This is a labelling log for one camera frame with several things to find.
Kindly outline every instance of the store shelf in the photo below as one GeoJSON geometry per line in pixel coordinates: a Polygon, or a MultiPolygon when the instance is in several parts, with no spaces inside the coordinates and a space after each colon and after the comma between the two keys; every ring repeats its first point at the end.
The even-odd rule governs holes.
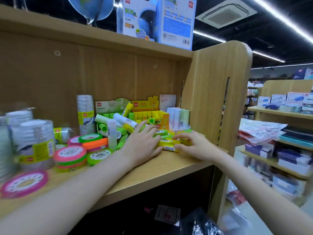
{"type": "Polygon", "coordinates": [[[293,170],[290,170],[289,168],[280,166],[280,165],[278,164],[278,158],[269,158],[269,159],[268,159],[268,158],[263,158],[263,157],[261,157],[261,156],[259,156],[259,155],[256,155],[256,154],[247,152],[247,151],[245,150],[245,146],[244,146],[244,145],[243,145],[243,146],[239,146],[239,151],[240,151],[241,153],[243,153],[243,154],[245,154],[245,155],[251,157],[251,158],[254,158],[254,159],[256,159],[256,160],[258,160],[258,161],[261,161],[261,162],[265,162],[265,163],[268,164],[269,166],[272,166],[272,167],[275,167],[275,168],[280,169],[280,170],[282,170],[282,171],[285,171],[285,172],[287,172],[287,173],[289,173],[289,174],[291,174],[291,175],[293,175],[293,176],[295,176],[295,177],[301,178],[301,179],[310,180],[310,178],[311,178],[312,175],[313,175],[313,171],[311,171],[308,175],[301,175],[301,174],[299,174],[299,173],[297,173],[297,172],[295,172],[295,171],[293,171],[293,170]]]}
{"type": "Polygon", "coordinates": [[[194,52],[117,34],[35,12],[0,5],[0,31],[111,49],[170,60],[192,59],[194,52]]]}
{"type": "Polygon", "coordinates": [[[284,141],[284,140],[277,140],[277,142],[281,142],[283,144],[288,144],[288,145],[291,145],[291,146],[295,146],[295,147],[298,147],[298,148],[301,148],[301,149],[306,149],[306,150],[309,150],[309,151],[313,151],[313,148],[310,148],[310,147],[306,147],[306,146],[303,146],[303,145],[300,145],[300,144],[296,144],[296,143],[293,143],[293,142],[287,142],[287,141],[284,141]]]}
{"type": "MultiPolygon", "coordinates": [[[[90,211],[129,198],[211,165],[210,162],[200,161],[183,153],[162,151],[157,157],[136,167],[122,177],[90,211]]],[[[71,173],[57,173],[54,168],[48,170],[49,181],[40,190],[22,198],[0,200],[0,219],[85,170],[92,170],[92,168],[85,167],[71,173]]]]}
{"type": "Polygon", "coordinates": [[[248,107],[248,110],[264,112],[264,113],[268,113],[268,114],[275,114],[275,115],[291,116],[291,117],[297,117],[297,118],[303,118],[303,119],[313,119],[313,115],[311,115],[311,114],[302,114],[302,113],[297,113],[297,112],[284,112],[284,111],[279,111],[279,110],[270,110],[270,109],[265,109],[263,106],[248,107]]]}

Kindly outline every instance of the barcode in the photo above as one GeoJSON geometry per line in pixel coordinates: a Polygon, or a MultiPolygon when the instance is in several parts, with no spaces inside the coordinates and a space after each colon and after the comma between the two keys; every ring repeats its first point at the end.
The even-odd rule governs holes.
{"type": "Polygon", "coordinates": [[[49,157],[53,156],[54,150],[53,150],[53,142],[48,143],[48,152],[49,152],[49,157]]]}
{"type": "Polygon", "coordinates": [[[165,146],[164,149],[165,150],[169,150],[169,151],[175,151],[174,147],[167,147],[167,146],[165,146]]]}

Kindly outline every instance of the hand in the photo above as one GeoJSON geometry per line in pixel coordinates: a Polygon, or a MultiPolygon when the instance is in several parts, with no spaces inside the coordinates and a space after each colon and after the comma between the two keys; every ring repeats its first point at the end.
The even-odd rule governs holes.
{"type": "Polygon", "coordinates": [[[219,150],[214,144],[210,143],[204,135],[192,131],[191,133],[179,133],[173,136],[172,139],[188,138],[192,141],[192,146],[185,146],[183,144],[176,144],[175,148],[186,152],[200,160],[209,160],[217,162],[219,157],[219,150]]]}
{"type": "Polygon", "coordinates": [[[155,125],[150,124],[139,132],[146,122],[143,121],[136,125],[134,132],[128,137],[122,149],[119,150],[129,160],[131,168],[150,160],[162,151],[162,147],[155,149],[161,139],[160,135],[153,138],[153,135],[158,131],[155,125]]]}

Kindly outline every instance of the ceiling vent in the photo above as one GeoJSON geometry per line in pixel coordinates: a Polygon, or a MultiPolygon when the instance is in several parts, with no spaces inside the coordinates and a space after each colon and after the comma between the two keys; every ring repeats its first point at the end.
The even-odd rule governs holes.
{"type": "Polygon", "coordinates": [[[256,13],[241,0],[226,0],[198,15],[196,19],[219,29],[256,13]]]}

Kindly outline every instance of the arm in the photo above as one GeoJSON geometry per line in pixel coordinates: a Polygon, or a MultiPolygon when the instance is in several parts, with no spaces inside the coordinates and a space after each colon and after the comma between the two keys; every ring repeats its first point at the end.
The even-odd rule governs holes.
{"type": "Polygon", "coordinates": [[[0,233],[67,234],[124,174],[161,152],[162,147],[154,149],[161,138],[153,138],[158,129],[151,125],[139,133],[144,123],[138,124],[122,149],[3,218],[0,233]]]}
{"type": "Polygon", "coordinates": [[[196,132],[181,133],[173,139],[189,138],[193,146],[177,144],[175,147],[201,160],[210,160],[238,187],[249,204],[273,234],[313,234],[313,220],[299,207],[255,177],[248,168],[210,143],[196,132]]]}

